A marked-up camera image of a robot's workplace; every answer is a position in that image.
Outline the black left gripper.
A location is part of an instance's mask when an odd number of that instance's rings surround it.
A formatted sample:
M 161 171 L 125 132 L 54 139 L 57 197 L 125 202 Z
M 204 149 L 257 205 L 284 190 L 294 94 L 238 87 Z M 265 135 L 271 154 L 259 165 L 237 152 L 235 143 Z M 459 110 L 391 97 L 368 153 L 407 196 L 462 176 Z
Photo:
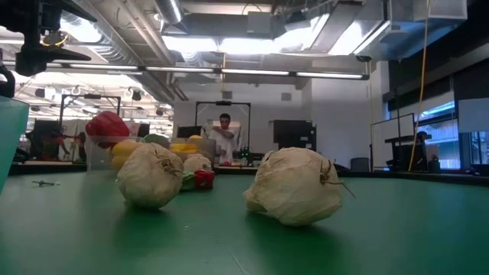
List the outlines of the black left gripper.
M 88 11 L 74 0 L 42 0 L 60 14 L 66 11 L 87 21 L 97 22 Z M 42 17 L 41 0 L 0 0 L 0 26 L 24 35 L 24 45 L 15 54 L 15 71 L 22 76 L 33 76 L 47 69 L 47 64 L 55 60 L 90 61 L 92 58 L 82 53 L 57 46 L 40 45 L 40 23 Z

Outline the red bell pepper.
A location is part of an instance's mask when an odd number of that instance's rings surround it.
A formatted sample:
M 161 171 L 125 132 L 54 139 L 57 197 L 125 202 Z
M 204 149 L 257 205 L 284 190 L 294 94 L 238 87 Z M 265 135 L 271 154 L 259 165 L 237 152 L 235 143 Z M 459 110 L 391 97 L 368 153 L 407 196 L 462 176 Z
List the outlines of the red bell pepper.
M 116 113 L 103 111 L 86 124 L 86 133 L 92 143 L 107 149 L 127 138 L 130 130 Z

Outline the orange-yellow bell pepper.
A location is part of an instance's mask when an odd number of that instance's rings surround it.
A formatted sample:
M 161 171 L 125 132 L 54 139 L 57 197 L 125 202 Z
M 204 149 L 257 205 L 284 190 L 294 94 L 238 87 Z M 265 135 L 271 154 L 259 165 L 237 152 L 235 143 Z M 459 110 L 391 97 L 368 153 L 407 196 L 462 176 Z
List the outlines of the orange-yellow bell pepper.
M 141 142 L 137 142 L 135 140 L 124 140 L 118 142 L 112 149 L 111 153 L 113 157 L 128 157 L 130 156 L 137 148 L 142 145 Z

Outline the green bell pepper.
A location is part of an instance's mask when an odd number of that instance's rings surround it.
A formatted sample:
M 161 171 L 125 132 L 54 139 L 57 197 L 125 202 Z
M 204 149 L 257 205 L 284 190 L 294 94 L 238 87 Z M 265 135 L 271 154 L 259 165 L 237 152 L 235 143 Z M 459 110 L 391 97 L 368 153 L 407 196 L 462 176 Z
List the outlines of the green bell pepper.
M 148 134 L 144 137 L 144 140 L 147 143 L 159 144 L 160 146 L 165 147 L 166 149 L 170 148 L 170 140 L 167 137 L 164 137 L 163 135 Z

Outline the green chili pepper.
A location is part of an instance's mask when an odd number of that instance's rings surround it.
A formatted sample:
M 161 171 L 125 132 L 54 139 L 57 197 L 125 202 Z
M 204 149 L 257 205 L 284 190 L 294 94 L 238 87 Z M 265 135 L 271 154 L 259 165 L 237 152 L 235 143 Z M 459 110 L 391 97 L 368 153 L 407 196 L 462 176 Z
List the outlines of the green chili pepper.
M 195 173 L 184 171 L 180 192 L 194 190 L 196 188 L 195 178 L 196 178 Z

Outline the red chili pepper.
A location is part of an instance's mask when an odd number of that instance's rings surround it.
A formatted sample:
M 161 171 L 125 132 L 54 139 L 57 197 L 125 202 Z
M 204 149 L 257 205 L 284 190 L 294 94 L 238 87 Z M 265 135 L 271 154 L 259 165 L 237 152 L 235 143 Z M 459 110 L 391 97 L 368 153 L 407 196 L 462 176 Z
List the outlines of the red chili pepper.
M 197 170 L 194 172 L 194 183 L 196 189 L 213 189 L 215 173 L 208 170 Z

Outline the long ceiling light bar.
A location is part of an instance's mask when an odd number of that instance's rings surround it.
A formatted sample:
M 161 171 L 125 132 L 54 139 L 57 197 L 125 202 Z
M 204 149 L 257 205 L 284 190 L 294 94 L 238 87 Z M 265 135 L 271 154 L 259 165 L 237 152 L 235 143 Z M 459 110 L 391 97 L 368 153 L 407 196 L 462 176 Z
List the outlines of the long ceiling light bar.
M 229 69 L 212 67 L 182 67 L 182 66 L 129 66 L 129 65 L 109 65 L 92 63 L 48 63 L 48 69 L 63 70 L 93 70 L 93 71 L 114 71 L 117 73 L 201 73 L 201 74 L 225 74 L 225 75 L 249 75 L 249 76 L 280 76 L 311 79 L 348 79 L 348 80 L 368 80 L 369 74 L 358 73 L 331 73 L 331 72 L 301 72 L 284 70 L 250 70 L 250 69 Z

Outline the black monitor panel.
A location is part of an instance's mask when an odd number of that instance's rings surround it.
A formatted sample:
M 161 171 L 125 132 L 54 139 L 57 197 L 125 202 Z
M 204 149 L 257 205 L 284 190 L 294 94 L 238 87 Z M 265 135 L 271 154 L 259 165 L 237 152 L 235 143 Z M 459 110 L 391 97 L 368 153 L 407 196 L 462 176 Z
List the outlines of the black monitor panel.
M 299 147 L 316 151 L 316 126 L 312 121 L 274 120 L 273 125 L 278 149 Z

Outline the beige garlic bulb with roots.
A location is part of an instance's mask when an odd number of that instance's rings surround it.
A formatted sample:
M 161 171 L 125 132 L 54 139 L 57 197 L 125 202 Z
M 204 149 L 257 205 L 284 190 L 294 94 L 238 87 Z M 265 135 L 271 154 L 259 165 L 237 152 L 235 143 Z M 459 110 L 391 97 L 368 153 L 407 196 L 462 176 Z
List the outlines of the beige garlic bulb with roots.
M 264 155 L 244 198 L 249 211 L 299 227 L 340 209 L 343 189 L 350 190 L 331 160 L 310 149 L 288 147 Z

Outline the black chair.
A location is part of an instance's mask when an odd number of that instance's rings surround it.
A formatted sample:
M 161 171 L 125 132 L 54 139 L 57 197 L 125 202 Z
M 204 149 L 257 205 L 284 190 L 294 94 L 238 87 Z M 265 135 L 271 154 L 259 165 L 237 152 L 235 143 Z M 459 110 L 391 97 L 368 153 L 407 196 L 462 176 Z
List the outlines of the black chair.
M 367 157 L 356 157 L 350 160 L 351 172 L 368 173 L 371 170 L 370 159 Z

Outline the framed white board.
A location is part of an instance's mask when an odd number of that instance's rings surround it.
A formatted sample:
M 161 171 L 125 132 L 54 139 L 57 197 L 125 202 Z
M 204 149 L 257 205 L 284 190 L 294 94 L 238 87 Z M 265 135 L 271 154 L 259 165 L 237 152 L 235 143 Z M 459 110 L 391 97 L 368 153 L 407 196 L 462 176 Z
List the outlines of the framed white board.
M 371 124 L 371 162 L 375 170 L 387 168 L 387 161 L 394 159 L 393 149 L 403 144 L 400 139 L 414 135 L 414 114 Z

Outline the black desk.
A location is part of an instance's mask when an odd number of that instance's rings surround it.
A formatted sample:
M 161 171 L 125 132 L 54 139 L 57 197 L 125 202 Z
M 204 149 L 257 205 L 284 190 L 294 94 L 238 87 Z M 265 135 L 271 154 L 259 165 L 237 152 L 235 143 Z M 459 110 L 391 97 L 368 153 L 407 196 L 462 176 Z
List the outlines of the black desk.
M 389 171 L 427 172 L 426 141 L 431 138 L 429 134 L 424 143 L 418 143 L 414 135 L 386 139 L 384 142 L 391 145 L 393 154 L 386 162 Z

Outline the round silver ceiling duct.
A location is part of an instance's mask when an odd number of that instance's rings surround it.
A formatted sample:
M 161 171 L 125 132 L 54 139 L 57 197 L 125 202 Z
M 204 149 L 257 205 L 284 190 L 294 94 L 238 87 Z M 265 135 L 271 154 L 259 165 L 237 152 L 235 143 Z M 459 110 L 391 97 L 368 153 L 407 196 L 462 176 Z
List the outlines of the round silver ceiling duct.
M 73 0 L 75 4 L 96 19 L 88 21 L 68 11 L 63 11 L 60 19 L 61 29 L 67 31 L 79 42 L 88 43 L 89 49 L 109 65 L 142 65 L 142 59 L 123 41 L 115 29 L 102 17 L 89 0 Z M 129 75 L 160 102 L 171 103 L 178 99 L 176 93 L 153 73 Z

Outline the black gantry frame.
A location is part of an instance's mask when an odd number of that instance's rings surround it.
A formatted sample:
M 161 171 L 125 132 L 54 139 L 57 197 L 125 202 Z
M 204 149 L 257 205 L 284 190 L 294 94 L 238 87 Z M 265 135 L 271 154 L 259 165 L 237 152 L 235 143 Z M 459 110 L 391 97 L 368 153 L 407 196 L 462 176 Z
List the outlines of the black gantry frame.
M 121 113 L 121 97 L 120 96 L 113 96 L 113 95 L 97 95 L 97 94 L 85 94 L 85 95 L 72 95 L 72 94 L 62 94 L 61 95 L 61 102 L 60 102 L 60 114 L 59 114 L 59 127 L 60 129 L 63 126 L 63 117 L 64 117 L 64 110 L 65 108 L 70 105 L 72 102 L 68 102 L 65 104 L 65 99 L 66 98 L 71 98 L 71 99 L 78 99 L 78 98 L 84 98 L 84 99 L 94 99 L 94 100 L 101 100 L 101 99 L 108 99 L 109 103 L 111 103 L 111 99 L 115 99 L 117 101 L 117 107 L 116 107 L 116 114 L 120 116 Z
M 248 107 L 248 136 L 247 136 L 247 147 L 250 147 L 250 141 L 251 141 L 251 103 L 250 102 L 232 102 L 232 101 L 226 101 L 226 100 L 221 100 L 221 101 L 197 101 L 195 103 L 195 115 L 194 115 L 194 126 L 197 126 L 198 122 L 198 116 L 199 116 L 199 105 L 204 104 L 204 105 L 221 105 L 221 106 L 231 106 L 231 105 L 246 105 Z

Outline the rectangular silver ceiling duct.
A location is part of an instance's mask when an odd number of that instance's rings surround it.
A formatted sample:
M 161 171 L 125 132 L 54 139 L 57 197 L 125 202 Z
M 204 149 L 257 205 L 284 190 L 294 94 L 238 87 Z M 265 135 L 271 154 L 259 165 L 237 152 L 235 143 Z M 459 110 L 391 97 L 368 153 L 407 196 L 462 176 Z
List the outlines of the rectangular silver ceiling duct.
M 468 19 L 468 0 L 328 0 L 310 53 L 402 60 Z

